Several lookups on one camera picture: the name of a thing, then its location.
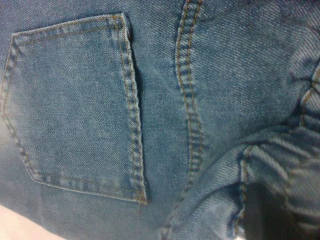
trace jeans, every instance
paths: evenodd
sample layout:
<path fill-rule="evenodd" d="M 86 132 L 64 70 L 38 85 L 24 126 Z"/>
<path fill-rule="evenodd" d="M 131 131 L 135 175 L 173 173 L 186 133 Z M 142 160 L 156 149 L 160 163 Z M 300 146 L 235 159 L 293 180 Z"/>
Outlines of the jeans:
<path fill-rule="evenodd" d="M 68 240 L 320 223 L 320 3 L 1 0 L 0 204 Z"/>

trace pocket stitching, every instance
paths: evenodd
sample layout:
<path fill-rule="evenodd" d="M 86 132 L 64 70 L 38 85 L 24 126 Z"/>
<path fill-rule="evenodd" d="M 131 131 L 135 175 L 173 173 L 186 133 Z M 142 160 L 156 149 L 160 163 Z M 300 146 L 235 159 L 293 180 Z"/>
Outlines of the pocket stitching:
<path fill-rule="evenodd" d="M 39 28 L 39 29 L 31 30 L 32 32 L 21 33 L 18 36 L 30 36 L 30 35 L 34 35 L 35 33 L 49 32 L 49 31 L 55 30 L 55 29 L 60 28 L 60 27 L 73 26 L 73 25 L 90 23 L 90 22 L 99 22 L 100 20 L 106 20 L 106 19 L 116 20 L 117 18 L 120 18 L 120 16 L 118 16 L 118 15 L 115 15 L 115 16 L 102 16 L 102 17 L 99 17 L 99 18 L 92 17 L 92 19 L 87 19 L 87 20 L 82 20 L 82 21 L 81 20 L 76 20 L 76 21 L 71 20 L 71 21 L 67 21 L 67 22 L 64 22 L 64 23 L 58 23 L 58 24 L 55 24 L 53 26 L 49 26 L 48 28 L 45 27 L 46 29 Z"/>
<path fill-rule="evenodd" d="M 99 18 L 98 20 L 103 20 L 103 19 L 113 19 L 113 20 L 116 20 L 117 18 L 121 18 L 121 22 L 122 22 L 122 28 L 125 27 L 124 25 L 124 22 L 123 22 L 123 18 L 121 16 L 113 16 L 113 17 L 103 17 L 103 18 Z M 97 21 L 97 19 L 89 19 L 87 21 L 78 21 L 78 22 L 72 22 L 70 24 L 58 24 L 58 26 L 56 27 L 53 27 L 53 28 L 50 28 L 50 29 L 44 29 L 42 30 L 40 33 L 42 32 L 47 32 L 47 31 L 51 31 L 53 29 L 56 29 L 56 28 L 59 28 L 59 27 L 64 27 L 64 26 L 69 26 L 69 25 L 76 25 L 76 24 L 82 24 L 82 23 L 86 23 L 86 22 L 94 22 L 94 21 Z M 137 186 L 135 186 L 136 190 L 134 189 L 127 189 L 127 188 L 109 188 L 110 190 L 120 190 L 120 191 L 125 191 L 125 192 L 135 192 L 136 196 L 132 198 L 126 198 L 126 197 L 123 197 L 123 196 L 117 196 L 117 195 L 108 195 L 108 194 L 104 194 L 104 193 L 101 193 L 99 191 L 84 191 L 84 190 L 79 190 L 77 188 L 67 188 L 67 187 L 63 187 L 63 186 L 60 186 L 60 185 L 56 185 L 56 184 L 52 184 L 52 183 L 48 183 L 46 182 L 45 180 L 42 180 L 42 181 L 38 181 L 36 179 L 34 179 L 33 175 L 37 175 L 39 177 L 42 177 L 42 176 L 50 176 L 50 177 L 58 177 L 59 179 L 63 179 L 63 180 L 67 180 L 67 181 L 77 181 L 77 182 L 80 182 L 80 183 L 92 183 L 94 184 L 95 186 L 104 186 L 104 184 L 100 184 L 100 183 L 97 183 L 97 182 L 94 182 L 94 181 L 91 181 L 91 180 L 84 180 L 84 179 L 80 179 L 80 178 L 75 178 L 75 177 L 65 177 L 65 176 L 61 176 L 61 175 L 58 175 L 58 174 L 53 174 L 53 173 L 44 173 L 44 172 L 39 172 L 39 171 L 36 171 L 32 166 L 32 162 L 29 160 L 28 161 L 28 154 L 26 152 L 26 150 L 24 149 L 24 147 L 21 145 L 21 141 L 20 141 L 20 138 L 18 137 L 18 134 L 17 134 L 17 131 L 15 130 L 14 126 L 12 125 L 12 123 L 10 122 L 10 119 L 8 117 L 8 115 L 6 114 L 6 105 L 7 105 L 7 101 L 8 101 L 8 96 L 9 96 L 9 92 L 10 92 L 10 86 L 11 86 L 11 83 L 14 79 L 14 72 L 15 72 L 15 67 L 16 67 L 16 62 L 17 62 L 17 59 L 18 59 L 18 56 L 19 56 L 19 46 L 24 46 L 24 45 L 31 45 L 31 44 L 36 44 L 38 42 L 41 42 L 41 41 L 45 41 L 45 40 L 51 40 L 51 39 L 56 39 L 56 38 L 60 38 L 60 37 L 65 37 L 65 36 L 70 36 L 70 35 L 76 35 L 76 34 L 83 34 L 83 33 L 88 33 L 88 32 L 95 32 L 95 31 L 98 31 L 98 30 L 103 30 L 103 29 L 112 29 L 112 28 L 116 28 L 117 29 L 117 40 L 120 44 L 120 38 L 119 38 L 119 29 L 118 29 L 118 25 L 117 25 L 117 22 L 114 23 L 115 26 L 102 26 L 102 27 L 95 27 L 95 28 L 91 28 L 91 29 L 88 29 L 88 30 L 83 30 L 83 31 L 76 31 L 76 32 L 68 32 L 68 33 L 62 33 L 62 34 L 58 34 L 58 35 L 54 35 L 54 36 L 50 36 L 50 37 L 45 37 L 45 38 L 40 38 L 40 39 L 36 39 L 36 40 L 33 40 L 33 41 L 27 41 L 27 42 L 23 42 L 23 43 L 16 43 L 16 37 L 19 37 L 19 36 L 29 36 L 29 35 L 33 35 L 34 33 L 22 33 L 22 34 L 17 34 L 17 35 L 12 35 L 12 38 L 11 38 L 11 43 L 10 43 L 10 47 L 9 47 L 9 54 L 8 54 L 8 58 L 7 58 L 7 62 L 6 62 L 6 65 L 5 65 L 5 69 L 4 69 L 4 73 L 3 73 L 3 77 L 2 77 L 2 81 L 1 81 L 1 91 L 0 91 L 0 100 L 2 99 L 3 97 L 3 90 L 4 90 L 4 82 L 5 82 L 5 75 L 6 73 L 9 71 L 8 70 L 8 66 L 9 66 L 9 62 L 10 62 L 10 57 L 13 55 L 13 48 L 16 48 L 16 54 L 15 54 L 15 57 L 14 57 L 14 64 L 13 64 L 13 67 L 12 67 L 12 70 L 11 70 L 11 73 L 9 74 L 10 75 L 10 79 L 8 81 L 8 86 L 7 86 L 7 93 L 5 94 L 5 98 L 4 98 L 4 103 L 3 103 L 3 106 L 1 107 L 0 105 L 0 112 L 2 112 L 1 116 L 2 116 L 2 119 L 4 121 L 4 123 L 6 124 L 7 128 L 9 129 L 9 133 L 11 135 L 11 137 L 13 138 L 14 140 L 14 143 L 15 145 L 17 146 L 17 148 L 19 149 L 19 153 L 22 155 L 22 158 L 23 158 L 23 163 L 24 165 L 26 166 L 26 169 L 31 177 L 31 179 L 35 182 L 38 182 L 40 184 L 45 184 L 45 185 L 48 185 L 48 186 L 53 186 L 53 187 L 56 187 L 56 188 L 60 188 L 60 189 L 65 189 L 65 190 L 69 190 L 69 191 L 73 191 L 73 192 L 81 192 L 81 193 L 87 193 L 87 194 L 95 194 L 95 195 L 100 195 L 100 196 L 107 196 L 107 197 L 116 197 L 116 198 L 120 198 L 120 199 L 125 199 L 125 200 L 136 200 L 137 202 L 139 203 L 143 203 L 143 204 L 147 204 L 147 200 L 145 198 L 145 194 L 144 194 L 144 191 L 142 189 L 142 185 L 140 185 L 140 190 L 138 190 Z M 126 41 L 126 38 L 125 38 L 125 31 L 123 31 L 123 37 L 124 37 L 124 41 Z M 132 69 L 130 67 L 130 77 L 131 77 L 131 83 L 132 83 L 132 92 L 134 92 L 134 85 L 133 85 L 133 80 L 132 80 Z M 127 99 L 128 99 L 128 104 L 130 104 L 129 102 L 129 95 L 128 93 L 126 93 L 127 95 Z M 135 112 L 136 112 L 136 116 L 137 116 L 137 107 L 136 107 L 136 99 L 135 99 L 135 96 L 133 95 L 133 100 L 134 100 L 134 107 L 135 107 Z M 133 150 L 133 146 L 134 146 L 134 136 L 133 136 L 133 133 L 131 132 L 131 145 L 132 145 L 132 150 Z"/>
<path fill-rule="evenodd" d="M 124 23 L 124 20 L 123 20 L 123 17 L 121 17 L 121 25 L 122 25 L 122 29 L 125 29 L 125 23 Z M 141 160 L 142 160 L 142 156 L 141 156 L 141 152 L 142 152 L 142 147 L 141 147 L 141 134 L 139 134 L 139 129 L 140 129 L 140 121 L 138 119 L 138 109 L 137 109 L 137 99 L 136 99 L 136 91 L 135 91 L 135 84 L 133 82 L 133 72 L 132 72 L 132 60 L 127 57 L 127 60 L 129 62 L 129 69 L 130 69 L 130 83 L 131 83 L 131 92 L 132 92 L 132 99 L 133 99 L 133 102 L 134 102 L 134 105 L 132 105 L 132 103 L 130 103 L 130 97 L 129 97 L 129 90 L 128 90 L 128 82 L 127 82 L 127 73 L 126 73 L 126 70 L 125 70 L 125 60 L 124 60 L 124 51 L 122 49 L 122 46 L 121 46 L 121 43 L 120 43 L 120 39 L 119 39 L 119 28 L 118 28 L 118 24 L 115 23 L 115 27 L 116 27 L 116 30 L 117 30 L 117 37 L 118 37 L 118 44 L 119 44 L 119 49 L 120 49 L 120 55 L 121 55 L 121 62 L 122 62 L 122 71 L 123 71 L 123 78 L 124 78 L 124 85 L 125 85 L 125 92 L 126 92 L 126 96 L 127 96 L 127 106 L 128 106 L 128 112 L 129 112 L 129 119 L 130 119 L 130 131 L 131 131 L 131 152 L 132 152 L 132 172 L 133 172 L 133 184 L 135 185 L 136 187 L 136 200 L 139 202 L 139 203 L 144 203 L 146 204 L 147 203 L 147 200 L 146 200 L 146 195 L 145 195 L 145 192 L 144 192 L 144 185 L 143 185 L 143 181 L 144 180 L 144 176 L 143 176 L 143 167 L 142 167 L 142 163 L 141 163 Z M 125 31 L 123 30 L 122 32 L 123 34 L 123 39 L 124 39 L 124 42 L 125 42 L 125 48 L 126 48 L 126 54 L 129 56 L 129 48 L 128 48 L 128 43 L 126 41 L 126 35 L 125 35 Z M 136 124 L 135 124 L 135 127 L 133 126 L 134 124 L 134 120 L 132 119 L 132 115 L 131 115 L 131 112 L 134 112 L 134 115 L 135 115 L 135 121 L 136 121 Z M 137 144 L 137 148 L 138 148 L 138 165 L 139 165 L 139 169 L 137 169 L 137 166 L 136 166 L 136 157 L 135 157 L 135 150 L 134 150 L 134 140 L 135 138 L 137 138 L 137 141 L 138 141 L 138 144 Z M 138 186 L 137 186 L 137 178 L 136 178 L 136 171 L 137 170 L 140 170 L 139 171 L 139 174 L 140 174 L 140 183 L 139 183 L 139 188 L 140 188 L 140 191 L 138 191 Z"/>

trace denim fabric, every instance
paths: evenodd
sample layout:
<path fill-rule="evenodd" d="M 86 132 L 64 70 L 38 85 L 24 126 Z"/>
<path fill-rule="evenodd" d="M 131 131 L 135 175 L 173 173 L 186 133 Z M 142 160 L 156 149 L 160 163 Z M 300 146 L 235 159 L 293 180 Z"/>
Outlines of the denim fabric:
<path fill-rule="evenodd" d="M 0 204 L 68 240 L 320 223 L 320 2 L 1 0 Z"/>

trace double stitching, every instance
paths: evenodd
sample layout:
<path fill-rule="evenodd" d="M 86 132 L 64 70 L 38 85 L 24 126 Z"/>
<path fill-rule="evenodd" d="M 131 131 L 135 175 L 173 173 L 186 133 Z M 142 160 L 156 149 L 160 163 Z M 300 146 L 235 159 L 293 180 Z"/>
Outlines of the double stitching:
<path fill-rule="evenodd" d="M 188 10 L 190 4 L 196 4 L 196 10 L 193 16 L 193 21 L 189 32 L 185 31 L 186 20 L 188 18 Z M 191 55 L 191 46 L 192 46 L 192 36 L 194 33 L 194 29 L 197 22 L 197 17 L 200 11 L 200 7 L 202 5 L 202 0 L 198 0 L 196 3 L 190 3 L 190 0 L 187 0 L 185 6 L 183 8 L 183 17 L 181 20 L 178 39 L 177 39 L 177 46 L 176 46 L 176 73 L 179 86 L 182 91 L 183 95 L 183 102 L 187 116 L 187 125 L 188 125 L 188 135 L 189 135 L 189 170 L 187 174 L 187 184 L 184 187 L 178 202 L 167 221 L 164 229 L 162 230 L 162 239 L 168 239 L 169 231 L 171 230 L 171 221 L 177 214 L 177 208 L 181 204 L 181 202 L 185 199 L 188 190 L 192 187 L 194 176 L 196 172 L 200 170 L 202 164 L 202 155 L 203 155 L 203 133 L 202 133 L 202 126 L 199 120 L 199 114 L 197 112 L 196 107 L 196 100 L 195 100 L 195 93 L 192 84 L 192 74 L 191 74 L 191 64 L 190 64 L 190 55 Z M 185 58 L 185 56 L 181 57 L 181 45 L 182 43 L 184 46 L 187 47 L 186 53 L 186 68 L 187 68 L 187 75 L 181 73 L 181 59 Z"/>
<path fill-rule="evenodd" d="M 85 24 L 85 23 L 91 23 L 91 22 L 99 22 L 101 20 L 106 20 L 106 19 L 117 19 L 120 18 L 120 16 L 102 16 L 102 17 L 98 17 L 98 18 L 93 18 L 93 19 L 87 19 L 87 20 L 80 20 L 80 21 L 71 21 L 71 22 L 65 22 L 65 23 L 59 23 L 55 26 L 49 27 L 49 28 L 45 28 L 45 29 L 36 29 L 35 31 L 32 32 L 25 32 L 22 34 L 19 34 L 19 36 L 30 36 L 30 35 L 34 35 L 36 33 L 45 33 L 45 32 L 50 32 L 52 30 L 61 28 L 61 27 L 67 27 L 67 26 L 73 26 L 73 25 L 78 25 L 78 24 Z"/>
<path fill-rule="evenodd" d="M 305 99 L 303 100 L 301 107 L 302 107 L 302 112 L 301 112 L 301 116 L 300 116 L 300 126 L 296 126 L 293 129 L 290 129 L 288 132 L 285 133 L 280 133 L 280 134 L 276 134 L 272 137 L 270 137 L 268 140 L 266 140 L 265 142 L 268 143 L 270 142 L 272 139 L 280 137 L 280 136 L 285 136 L 285 135 L 291 135 L 296 129 L 298 129 L 299 127 L 304 127 L 305 126 L 305 120 L 304 117 L 307 114 L 307 103 L 308 101 L 311 99 L 312 95 L 314 92 L 316 92 L 316 85 L 319 83 L 320 80 L 320 67 L 317 69 L 317 72 L 314 75 L 314 81 L 311 84 L 311 87 L 309 89 L 309 92 L 307 94 L 307 96 L 305 97 Z M 239 214 L 239 216 L 237 217 L 236 221 L 235 221 L 235 225 L 234 225 L 234 233 L 237 234 L 239 232 L 238 227 L 239 227 L 239 221 L 241 219 L 243 219 L 245 217 L 245 202 L 247 200 L 246 197 L 246 190 L 247 190 L 247 184 L 248 184 L 248 170 L 247 170 L 247 160 L 249 158 L 250 153 L 252 152 L 253 148 L 256 147 L 258 145 L 251 145 L 249 147 L 246 148 L 246 150 L 244 151 L 244 158 L 243 158 L 243 163 L 242 163 L 242 171 L 243 171 L 243 184 L 241 186 L 242 189 L 242 210 Z M 284 198 L 285 198 L 285 204 L 288 205 L 289 203 L 289 187 L 290 187 L 290 182 L 292 181 L 293 177 L 294 177 L 294 171 L 301 169 L 305 164 L 307 164 L 309 161 L 306 160 L 304 162 L 299 162 L 298 166 L 296 168 L 293 168 L 291 171 L 288 172 L 288 178 L 286 180 L 286 183 L 284 185 Z"/>
<path fill-rule="evenodd" d="M 128 46 L 128 41 L 127 41 L 127 38 L 126 38 L 126 34 L 125 34 L 125 23 L 124 23 L 124 18 L 121 17 L 121 23 L 122 23 L 122 28 L 123 28 L 123 31 L 122 31 L 122 35 L 123 35 L 123 40 L 125 42 L 125 48 L 126 48 L 126 54 L 128 56 L 128 60 L 129 60 L 129 69 L 130 69 L 130 82 L 131 82 L 131 88 L 132 88 L 132 94 L 133 94 L 133 101 L 134 101 L 134 113 L 135 113 L 135 121 L 136 121 L 136 136 L 137 136 L 137 140 L 138 140 L 138 161 L 139 161 L 139 168 L 140 168 L 140 192 L 141 192 L 141 196 L 139 199 L 143 199 L 145 200 L 146 199 L 146 196 L 145 196 L 145 191 L 143 190 L 143 181 L 144 181 L 144 173 L 143 173 L 143 162 L 142 162 L 142 159 L 143 159 L 143 156 L 142 156 L 142 143 L 141 143 L 141 139 L 142 139 L 142 136 L 141 136 L 141 126 L 140 126 L 140 120 L 139 120 L 139 116 L 138 116 L 138 103 L 137 103 L 137 89 L 136 89 L 136 84 L 134 83 L 134 80 L 133 80 L 133 76 L 134 76 L 134 73 L 133 73 L 133 63 L 132 63 L 132 60 L 130 59 L 130 55 L 129 55 L 129 46 Z"/>
<path fill-rule="evenodd" d="M 111 28 L 116 28 L 117 30 L 117 40 L 118 40 L 118 43 L 119 43 L 119 46 L 120 46 L 120 51 L 121 51 L 121 61 L 122 61 L 122 67 L 123 67 L 123 73 L 124 73 L 124 77 L 126 79 L 126 74 L 125 74 L 125 67 L 124 67 L 124 59 L 123 59 L 123 51 L 122 51 L 122 48 L 121 48 L 121 44 L 120 44 L 120 38 L 119 38 L 119 28 L 118 28 L 118 25 L 117 25 L 117 22 L 116 22 L 116 19 L 119 18 L 119 16 L 113 16 L 113 17 L 110 17 L 110 16 L 105 16 L 105 17 L 102 17 L 102 18 L 99 18 L 98 20 L 103 20 L 103 19 L 113 19 L 115 21 L 115 26 L 102 26 L 102 27 L 95 27 L 95 28 L 92 28 L 92 29 L 88 29 L 88 30 L 83 30 L 83 31 L 76 31 L 76 32 L 70 32 L 70 33 L 62 33 L 62 34 L 58 34 L 58 35 L 55 35 L 55 36 L 51 36 L 51 37 L 45 37 L 45 38 L 40 38 L 40 39 L 36 39 L 36 40 L 33 40 L 33 41 L 27 41 L 27 42 L 23 42 L 21 44 L 17 44 L 15 49 L 16 49 L 16 53 L 15 53 L 15 56 L 14 56 L 14 63 L 13 63 L 13 67 L 12 67 L 12 70 L 11 70 L 11 74 L 10 74 L 10 79 L 9 79 L 9 82 L 8 82 L 8 86 L 7 86 L 7 91 L 6 91 L 6 94 L 5 94 L 5 98 L 4 98 L 4 103 L 3 103 L 3 106 L 0 105 L 0 112 L 2 112 L 2 118 L 3 118 L 3 121 L 4 123 L 6 124 L 7 128 L 9 129 L 9 133 L 11 134 L 12 138 L 14 139 L 14 142 L 17 146 L 17 148 L 19 149 L 19 152 L 20 154 L 22 155 L 22 158 L 23 158 L 23 163 L 26 165 L 27 167 L 27 170 L 28 170 L 28 173 L 30 175 L 30 177 L 32 179 L 34 179 L 32 177 L 32 175 L 38 175 L 38 176 L 49 176 L 49 177 L 59 177 L 60 179 L 64 179 L 64 180 L 74 180 L 74 181 L 78 181 L 79 179 L 78 178 L 74 178 L 74 177 L 64 177 L 64 176 L 60 176 L 60 175 L 57 175 L 57 174 L 53 174 L 53 173 L 37 173 L 37 171 L 34 170 L 34 168 L 31 166 L 31 162 L 28 161 L 28 155 L 25 151 L 25 149 L 23 148 L 23 146 L 21 145 L 21 141 L 17 135 L 17 131 L 15 130 L 15 128 L 13 127 L 13 125 L 11 124 L 10 120 L 9 120 L 9 117 L 7 116 L 6 114 L 6 105 L 7 105 L 7 101 L 8 101 L 8 95 L 9 95 L 9 91 L 10 91 L 10 87 L 11 87 L 11 83 L 13 81 L 13 78 L 14 78 L 14 72 L 15 72 L 15 67 L 16 67 L 16 63 L 17 63 L 17 59 L 18 59 L 18 56 L 19 56 L 19 46 L 24 46 L 24 45 L 32 45 L 32 44 L 36 44 L 38 42 L 41 42 L 41 41 L 45 41 L 45 40 L 51 40 L 51 39 L 56 39 L 56 38 L 61 38 L 61 37 L 65 37 L 65 36 L 70 36 L 70 35 L 76 35 L 76 34 L 83 34 L 83 33 L 90 33 L 90 32 L 96 32 L 96 31 L 99 31 L 99 30 L 103 30 L 103 29 L 111 29 Z M 124 25 L 124 20 L 122 17 L 121 18 L 121 22 L 122 22 L 122 28 L 125 26 Z M 96 19 L 89 19 L 87 21 L 79 21 L 79 22 L 72 22 L 70 24 L 59 24 L 58 26 L 56 27 L 53 27 L 53 28 L 50 28 L 50 29 L 45 29 L 45 30 L 42 30 L 41 32 L 47 32 L 47 31 L 51 31 L 53 29 L 56 29 L 56 28 L 59 28 L 59 27 L 64 27 L 64 26 L 69 26 L 69 25 L 76 25 L 76 24 L 81 24 L 81 23 L 86 23 L 86 22 L 93 22 L 93 21 L 96 21 Z M 10 57 L 12 56 L 12 49 L 13 49 L 13 44 L 15 43 L 15 38 L 16 37 L 19 37 L 19 36 L 28 36 L 28 35 L 33 35 L 34 33 L 23 33 L 21 35 L 18 35 L 18 36 L 12 36 L 11 38 L 11 43 L 10 43 L 10 47 L 9 47 L 9 54 L 8 54 L 8 57 L 7 57 L 7 61 L 6 61 L 6 65 L 5 65 L 5 69 L 4 69 L 4 73 L 3 73 L 3 77 L 2 77 L 2 81 L 1 81 L 1 92 L 0 92 L 0 102 L 2 101 L 2 97 L 3 97 L 3 92 L 4 92 L 4 85 L 5 85 L 5 74 L 7 73 L 8 71 L 8 67 L 9 67 L 9 62 L 10 62 Z M 127 42 L 125 42 L 126 44 L 126 50 L 127 50 L 127 54 L 129 54 L 129 50 L 128 50 L 128 45 L 127 45 Z M 130 79 L 131 79 L 131 83 L 132 83 L 132 91 L 134 90 L 134 84 L 133 84 L 133 73 L 132 73 L 132 69 L 130 68 Z M 130 109 L 130 100 L 129 100 L 129 94 L 128 94 L 128 86 L 126 85 L 126 81 L 125 82 L 125 91 L 126 91 L 126 97 L 128 99 L 128 110 Z M 137 107 L 136 107 L 136 99 L 134 98 L 134 104 L 135 104 L 135 112 L 136 112 L 136 118 L 137 118 Z M 137 135 L 139 136 L 139 119 L 137 118 L 136 119 L 136 122 L 137 122 Z M 131 147 L 132 147 L 132 151 L 133 150 L 133 146 L 134 146 L 134 134 L 133 134 L 133 131 L 132 131 L 133 127 L 131 126 Z M 141 146 L 138 145 L 138 151 L 139 151 L 139 158 L 142 158 L 141 157 Z M 134 154 L 132 153 L 132 158 L 133 158 L 133 162 L 135 162 L 135 157 L 134 157 Z M 143 181 L 143 168 L 140 167 L 140 178 L 142 179 Z M 103 184 L 98 184 L 96 182 L 93 182 L 93 181 L 90 181 L 90 180 L 82 180 L 81 182 L 83 183 L 94 183 L 96 186 L 103 186 Z M 47 182 L 41 182 L 43 184 L 46 184 L 48 186 L 54 186 L 54 187 L 58 187 L 60 189 L 67 189 L 69 190 L 68 188 L 65 188 L 65 187 L 61 187 L 61 186 L 56 186 L 56 185 L 52 185 L 50 183 L 47 183 Z M 122 188 L 119 188 L 119 190 L 121 191 L 126 191 L 126 192 L 135 192 L 135 200 L 139 203 L 143 203 L 143 204 L 146 204 L 146 196 L 145 196 L 145 193 L 144 193 L 144 190 L 142 189 L 142 185 L 140 185 L 140 191 L 138 189 L 137 186 L 135 186 L 136 190 L 131 190 L 131 189 L 122 189 Z M 76 191 L 76 192 L 81 192 L 81 193 L 91 193 L 91 192 L 87 192 L 87 191 L 83 191 L 83 190 L 78 190 L 78 189 L 72 189 L 73 191 Z M 98 195 L 100 196 L 107 196 L 107 197 L 118 197 L 118 198 L 122 198 L 122 199 L 126 199 L 126 200 L 130 200 L 128 198 L 124 198 L 124 197 L 120 197 L 120 196 L 115 196 L 115 195 L 108 195 L 108 194 L 102 194 L 102 193 L 99 193 Z"/>
<path fill-rule="evenodd" d="M 121 24 L 122 24 L 122 28 L 124 29 L 125 27 L 125 23 L 123 18 L 121 17 Z M 129 118 L 130 118 L 130 134 L 131 134 L 131 155 L 132 155 L 132 172 L 133 172 L 133 184 L 136 188 L 136 200 L 139 203 L 146 203 L 146 196 L 143 190 L 143 184 L 140 182 L 139 187 L 140 187 L 140 191 L 138 190 L 138 184 L 137 184 L 137 177 L 136 177 L 136 171 L 137 171 L 137 166 L 136 166 L 136 157 L 135 157 L 135 134 L 134 134 L 134 130 L 136 129 L 136 137 L 138 140 L 138 164 L 140 166 L 140 181 L 143 181 L 143 166 L 142 166 L 142 149 L 140 146 L 140 141 L 141 141 L 141 133 L 139 133 L 139 129 L 140 129 L 140 122 L 139 122 L 139 117 L 138 117 L 138 109 L 137 109 L 137 100 L 136 100 L 136 91 L 135 91 L 135 83 L 133 82 L 133 71 L 132 71 L 132 61 L 130 60 L 130 58 L 128 59 L 129 61 L 129 68 L 130 68 L 130 83 L 131 83 L 131 91 L 132 91 L 132 98 L 133 98 L 133 102 L 134 102 L 134 106 L 132 106 L 132 104 L 130 103 L 130 97 L 129 97 L 129 87 L 128 87 L 128 82 L 127 82 L 127 73 L 126 73 L 126 69 L 125 69 L 125 60 L 124 60 L 124 52 L 122 49 L 122 44 L 120 43 L 120 39 L 119 39 L 119 29 L 118 29 L 118 25 L 117 23 L 115 23 L 115 27 L 117 30 L 117 36 L 118 36 L 118 44 L 119 44 L 119 49 L 120 49 L 120 58 L 121 58 L 121 63 L 122 63 L 122 71 L 123 71 L 123 78 L 124 78 L 124 87 L 125 87 L 125 94 L 127 97 L 127 107 L 128 107 L 128 113 L 129 113 Z M 123 31 L 123 39 L 125 41 L 125 48 L 126 48 L 126 53 L 129 56 L 129 47 L 128 47 L 128 43 L 126 41 L 126 36 L 125 36 L 125 31 Z M 133 120 L 132 120 L 132 113 L 134 112 L 135 115 L 135 121 L 136 121 L 136 126 L 133 126 Z"/>

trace back pocket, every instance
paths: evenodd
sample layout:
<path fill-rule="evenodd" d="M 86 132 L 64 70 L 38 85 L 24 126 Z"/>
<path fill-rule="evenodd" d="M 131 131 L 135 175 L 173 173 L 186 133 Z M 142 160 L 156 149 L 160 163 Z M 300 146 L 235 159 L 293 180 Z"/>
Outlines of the back pocket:
<path fill-rule="evenodd" d="M 34 181 L 147 202 L 128 27 L 113 14 L 12 34 L 0 110 Z"/>

